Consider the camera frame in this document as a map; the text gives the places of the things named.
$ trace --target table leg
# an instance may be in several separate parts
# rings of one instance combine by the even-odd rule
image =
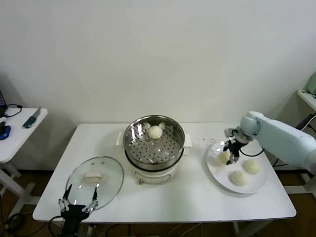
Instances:
[[[301,177],[305,185],[284,186],[287,194],[312,194],[316,199],[316,176],[310,179],[309,175],[304,173]]]
[[[21,173],[15,168],[15,166],[12,163],[8,162],[8,163],[1,164],[1,167],[3,167],[7,171],[9,171],[11,174],[13,174],[14,177],[17,177],[17,178],[21,177]]]
[[[26,199],[31,198],[31,194],[24,190],[20,185],[18,185],[10,176],[4,173],[3,170],[0,169],[0,181],[7,186],[7,188],[13,192],[15,195],[19,197],[23,197]]]
[[[239,234],[236,234],[235,237],[250,237],[257,233],[259,230],[264,228],[266,225],[271,223],[273,220],[267,221],[253,221],[246,228],[241,230]]]
[[[31,196],[31,191],[35,187],[35,183],[29,183],[26,189],[23,189],[18,185],[10,176],[8,176],[3,170],[0,169],[0,182],[3,183],[11,192],[19,197],[16,205],[11,211],[10,216],[19,213],[23,206],[26,204],[36,205],[40,200],[40,197]]]

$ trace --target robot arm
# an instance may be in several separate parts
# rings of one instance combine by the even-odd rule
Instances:
[[[240,148],[254,138],[261,147],[281,161],[316,174],[316,140],[285,123],[251,111],[242,117],[240,127],[226,129],[225,134],[227,137],[234,137],[226,142],[224,148],[231,151],[228,164],[236,162]]]

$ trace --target white table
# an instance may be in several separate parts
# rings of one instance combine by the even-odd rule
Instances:
[[[298,90],[297,94],[301,97],[313,110],[316,111],[316,99],[312,94],[303,93],[302,90]]]
[[[59,215],[58,199],[64,194],[69,175],[82,162],[97,156],[117,159],[125,177],[114,200],[93,212],[84,220],[86,223],[231,222],[294,217],[296,210],[265,154],[261,158],[267,182],[255,194],[230,192],[212,177],[205,157],[210,140],[224,140],[224,128],[238,124],[182,123],[184,131],[192,137],[190,155],[181,158],[178,173],[170,181],[158,185],[139,185],[123,147],[116,146],[118,134],[128,124],[81,124],[48,182],[33,218],[48,221]],[[261,150],[255,141],[244,149],[252,154]],[[268,222],[249,225],[240,236],[250,236]]]
[[[20,109],[17,108],[9,108],[6,110],[6,114],[12,115],[19,110]],[[22,125],[30,116],[34,114],[36,110],[37,109],[23,108],[22,111],[16,116],[7,118],[5,125],[11,126],[11,132],[8,138],[0,141],[0,166],[12,174],[9,176],[0,169],[0,182],[4,185],[4,188],[1,190],[1,195],[3,195],[5,189],[9,189],[14,194],[19,196],[19,200],[10,213],[10,216],[20,212],[23,208],[23,205],[36,205],[39,200],[39,197],[33,197],[30,194],[35,186],[35,183],[29,183],[26,189],[23,189],[13,180],[14,177],[20,177],[21,174],[9,162],[48,113],[47,109],[41,109],[40,115],[34,125],[31,128],[24,129]]]

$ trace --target black cable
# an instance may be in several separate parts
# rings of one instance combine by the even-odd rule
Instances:
[[[9,234],[11,234],[11,235],[13,235],[13,236],[15,236],[15,237],[30,237],[30,236],[32,236],[32,235],[35,235],[37,232],[39,232],[41,229],[43,229],[44,226],[46,225],[46,222],[45,222],[44,225],[42,225],[42,227],[40,227],[40,228],[39,228],[38,230],[36,230],[35,232],[33,232],[33,233],[31,233],[31,234],[28,234],[28,235],[26,235],[26,236],[19,236],[19,235],[13,233],[12,231],[10,231],[10,229],[6,229],[5,226],[6,226],[6,225],[12,226],[12,223],[15,221],[14,218],[15,218],[16,216],[28,216],[28,215],[31,215],[33,212],[26,213],[26,214],[23,214],[23,213],[14,214],[14,215],[10,216],[10,217],[6,220],[6,222],[4,222],[4,221],[3,221],[2,197],[1,197],[1,195],[0,195],[0,208],[1,208],[1,212],[0,212],[0,214],[1,214],[1,222],[2,222],[2,224],[4,225],[4,231],[1,233],[0,237],[3,235],[4,232],[8,232]]]
[[[16,116],[18,113],[20,113],[20,112],[22,111],[22,108],[23,108],[22,105],[17,105],[17,104],[8,104],[7,107],[9,107],[10,105],[15,105],[16,107],[18,107],[18,108],[20,109],[20,111],[16,112],[16,113],[13,114],[13,115],[4,114],[4,116],[5,116],[6,118]]]
[[[105,237],[108,237],[108,232],[109,232],[110,229],[112,229],[113,227],[118,226],[118,225],[122,225],[122,224],[115,224],[115,225],[109,227],[107,229],[107,231],[105,232]],[[128,236],[130,236],[130,224],[127,224],[127,225],[128,225]]]
[[[279,165],[273,166],[273,168],[280,167],[280,166],[285,166],[285,165],[287,165],[287,164],[279,164]]]
[[[309,127],[311,130],[313,130],[316,133],[316,130],[310,124],[308,124],[307,127]]]
[[[2,213],[2,197],[1,197],[1,195],[0,195],[0,207],[1,207],[1,223],[4,225],[3,213]]]
[[[45,225],[46,225],[46,222],[45,222],[44,225],[42,225],[37,231],[34,231],[33,233],[28,234],[28,235],[26,235],[26,236],[19,236],[19,235],[16,235],[16,234],[12,233],[12,232],[9,232],[9,233],[10,233],[11,235],[15,236],[15,237],[30,237],[30,236],[35,235],[35,234],[36,234],[37,232],[39,232],[41,229],[43,229]]]
[[[272,167],[275,167],[277,162],[278,162],[279,158],[276,159],[275,163],[272,165]]]
[[[56,237],[56,235],[54,234],[53,230],[51,229],[51,222],[57,218],[60,218],[61,216],[54,216],[53,218],[50,219],[50,221],[48,222],[48,230],[51,234],[51,236]]]
[[[247,154],[245,154],[244,152],[242,152],[241,148],[239,149],[239,151],[240,151],[243,155],[245,155],[245,156],[247,156],[247,157],[257,157],[257,156],[260,155],[264,150],[265,150],[265,149],[262,149],[262,151],[259,152],[259,153],[256,154],[256,155],[247,155]]]

